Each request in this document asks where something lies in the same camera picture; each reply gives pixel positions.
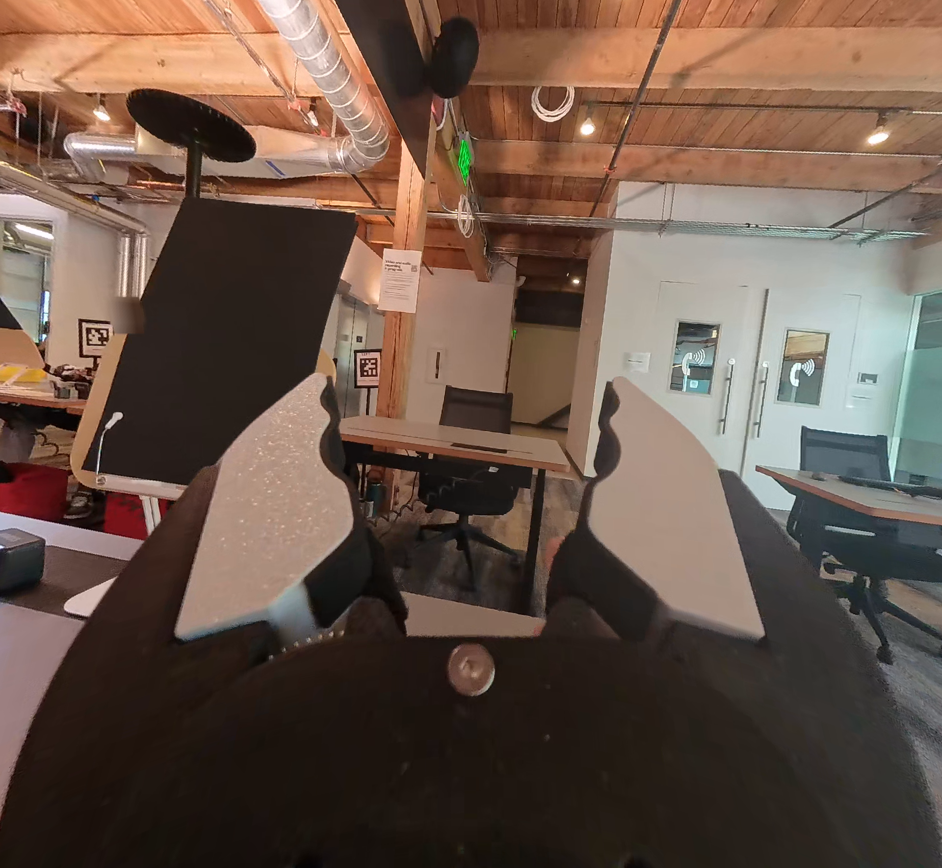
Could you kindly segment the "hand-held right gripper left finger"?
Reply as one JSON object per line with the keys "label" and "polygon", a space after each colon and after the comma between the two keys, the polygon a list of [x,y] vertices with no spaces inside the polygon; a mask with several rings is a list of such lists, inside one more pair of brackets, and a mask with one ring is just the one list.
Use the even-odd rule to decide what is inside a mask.
{"label": "hand-held right gripper left finger", "polygon": [[333,380],[313,373],[265,410],[218,463],[176,620],[180,641],[265,623],[291,649],[360,597],[407,607],[344,472]]}

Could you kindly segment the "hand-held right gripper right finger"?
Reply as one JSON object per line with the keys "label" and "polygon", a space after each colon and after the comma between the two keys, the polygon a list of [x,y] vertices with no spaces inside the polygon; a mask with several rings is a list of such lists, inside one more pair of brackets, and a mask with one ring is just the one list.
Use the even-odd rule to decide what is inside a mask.
{"label": "hand-held right gripper right finger", "polygon": [[625,640],[683,625],[760,642],[766,631],[720,473],[699,439],[616,378],[594,466],[550,568],[547,614],[578,601]]}

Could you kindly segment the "wooden edged desk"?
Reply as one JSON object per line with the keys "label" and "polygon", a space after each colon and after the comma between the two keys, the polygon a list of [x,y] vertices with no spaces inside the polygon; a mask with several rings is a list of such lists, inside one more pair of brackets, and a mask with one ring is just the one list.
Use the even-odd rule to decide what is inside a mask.
{"label": "wooden edged desk", "polygon": [[467,427],[411,422],[382,416],[357,416],[341,421],[347,462],[363,468],[441,476],[447,483],[481,487],[481,479],[502,477],[516,491],[529,489],[530,516],[526,546],[517,552],[494,545],[459,512],[458,521],[439,528],[436,542],[466,535],[468,541],[511,556],[521,568],[513,611],[533,614],[541,525],[548,473],[571,474],[571,458],[556,438],[505,434]]}
{"label": "wooden edged desk", "polygon": [[853,485],[826,474],[814,479],[811,474],[788,469],[757,466],[756,472],[771,477],[792,494],[811,495],[843,509],[869,517],[940,525],[941,502],[926,497],[914,498],[899,491]]}

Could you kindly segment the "black office chair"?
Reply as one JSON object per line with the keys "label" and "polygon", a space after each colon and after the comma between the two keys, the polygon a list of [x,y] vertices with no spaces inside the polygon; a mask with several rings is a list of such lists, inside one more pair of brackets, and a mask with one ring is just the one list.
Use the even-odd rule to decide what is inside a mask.
{"label": "black office chair", "polygon": [[[826,474],[890,480],[889,440],[803,427],[801,472],[821,480]],[[891,664],[893,654],[879,616],[887,613],[940,639],[936,628],[889,601],[887,580],[940,583],[940,526],[869,517],[805,494],[794,503],[785,530],[819,575],[826,556],[853,574],[848,582],[830,583],[848,601],[853,614],[863,614],[879,639],[876,656]]]}
{"label": "black office chair", "polygon": [[[447,385],[440,425],[509,434],[512,424],[512,394],[459,389]],[[477,540],[495,551],[518,560],[519,554],[489,537],[470,523],[472,516],[503,516],[512,511],[519,488],[503,475],[475,470],[476,461],[456,463],[458,475],[419,474],[418,499],[428,512],[443,510],[457,515],[453,523],[423,525],[417,539],[432,531],[441,543],[455,540],[465,556],[469,584],[476,587],[471,541]]]}

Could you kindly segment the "black panel on wooden board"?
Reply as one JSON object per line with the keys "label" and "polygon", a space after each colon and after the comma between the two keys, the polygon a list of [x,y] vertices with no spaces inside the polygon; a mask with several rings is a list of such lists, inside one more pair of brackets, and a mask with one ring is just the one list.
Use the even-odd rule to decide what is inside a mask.
{"label": "black panel on wooden board", "polygon": [[186,198],[73,446],[86,485],[187,485],[316,366],[351,213]]}

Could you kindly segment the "white panel stand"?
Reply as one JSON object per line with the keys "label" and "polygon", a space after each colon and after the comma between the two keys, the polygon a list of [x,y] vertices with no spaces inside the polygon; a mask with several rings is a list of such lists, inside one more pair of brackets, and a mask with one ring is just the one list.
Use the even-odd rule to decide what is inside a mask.
{"label": "white panel stand", "polygon": [[[102,450],[109,431],[124,419],[124,414],[115,411],[100,426],[97,437],[92,444],[95,453],[92,473],[74,470],[76,478],[84,485],[107,492],[119,492],[136,495],[140,498],[147,535],[152,534],[162,519],[160,502],[164,500],[168,507],[176,502],[184,492],[183,485],[164,483],[149,479],[140,479],[124,475],[104,474],[101,471]],[[100,585],[91,587],[75,596],[64,604],[67,615],[88,618],[95,610],[105,593],[114,581],[107,580]]]}

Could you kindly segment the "dark grey desk mat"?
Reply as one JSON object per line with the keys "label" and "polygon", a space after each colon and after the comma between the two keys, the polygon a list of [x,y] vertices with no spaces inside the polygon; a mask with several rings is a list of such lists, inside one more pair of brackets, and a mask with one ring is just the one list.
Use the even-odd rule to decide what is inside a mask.
{"label": "dark grey desk mat", "polygon": [[123,559],[46,545],[41,580],[3,593],[1,603],[48,615],[65,616],[64,604],[73,596],[114,579],[126,566]]}

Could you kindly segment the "black keyboard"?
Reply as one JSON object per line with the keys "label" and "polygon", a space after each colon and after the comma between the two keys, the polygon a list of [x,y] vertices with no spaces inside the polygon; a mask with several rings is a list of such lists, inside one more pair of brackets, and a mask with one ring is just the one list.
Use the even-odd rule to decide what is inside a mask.
{"label": "black keyboard", "polygon": [[857,485],[888,492],[900,492],[912,498],[929,498],[941,500],[940,487],[924,484],[901,483],[882,479],[871,479],[860,476],[842,475],[837,479],[845,484]]}

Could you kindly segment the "dark grey box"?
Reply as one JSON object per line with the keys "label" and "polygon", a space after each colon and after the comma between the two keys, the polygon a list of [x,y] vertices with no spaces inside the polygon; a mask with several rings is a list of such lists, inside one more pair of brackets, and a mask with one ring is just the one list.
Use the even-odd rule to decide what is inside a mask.
{"label": "dark grey box", "polygon": [[19,528],[1,530],[1,595],[37,585],[43,575],[45,539]]}

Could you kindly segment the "white paper notice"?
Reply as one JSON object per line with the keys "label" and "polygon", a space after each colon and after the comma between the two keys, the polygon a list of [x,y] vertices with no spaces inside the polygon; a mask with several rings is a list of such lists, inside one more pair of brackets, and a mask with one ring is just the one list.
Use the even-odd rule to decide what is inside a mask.
{"label": "white paper notice", "polygon": [[378,309],[416,313],[421,269],[422,250],[384,249]]}

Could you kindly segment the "black floor lamp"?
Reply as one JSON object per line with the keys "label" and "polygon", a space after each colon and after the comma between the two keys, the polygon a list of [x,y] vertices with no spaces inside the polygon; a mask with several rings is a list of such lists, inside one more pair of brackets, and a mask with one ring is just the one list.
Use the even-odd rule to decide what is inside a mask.
{"label": "black floor lamp", "polygon": [[253,159],[256,143],[246,127],[192,97],[164,89],[139,88],[125,100],[135,123],[155,138],[185,151],[184,193],[201,195],[206,158],[226,164]]}

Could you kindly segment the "black round ceiling device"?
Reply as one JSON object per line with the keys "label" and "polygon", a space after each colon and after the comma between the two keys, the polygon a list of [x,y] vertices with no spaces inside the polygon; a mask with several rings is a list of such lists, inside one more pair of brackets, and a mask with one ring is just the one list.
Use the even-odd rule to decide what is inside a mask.
{"label": "black round ceiling device", "polygon": [[427,63],[427,80],[441,99],[453,99],[469,83],[477,66],[477,27],[464,16],[454,16],[441,25]]}

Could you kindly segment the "wooden support post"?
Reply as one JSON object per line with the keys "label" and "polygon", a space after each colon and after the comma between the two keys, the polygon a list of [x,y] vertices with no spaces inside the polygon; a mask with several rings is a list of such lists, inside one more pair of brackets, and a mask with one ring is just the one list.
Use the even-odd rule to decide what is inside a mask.
{"label": "wooden support post", "polygon": [[[427,187],[425,176],[419,171],[406,144],[402,144],[394,218],[394,251],[423,250]],[[414,331],[414,313],[385,313],[377,417],[400,419],[405,414]]]}

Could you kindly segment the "silver ventilation duct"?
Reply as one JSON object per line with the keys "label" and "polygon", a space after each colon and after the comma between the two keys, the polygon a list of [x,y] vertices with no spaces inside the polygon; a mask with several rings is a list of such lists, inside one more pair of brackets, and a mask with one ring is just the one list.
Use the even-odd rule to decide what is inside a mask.
{"label": "silver ventilation duct", "polygon": [[347,129],[344,136],[315,139],[316,162],[329,174],[357,175],[383,161],[390,135],[383,112],[317,0],[256,1]]}

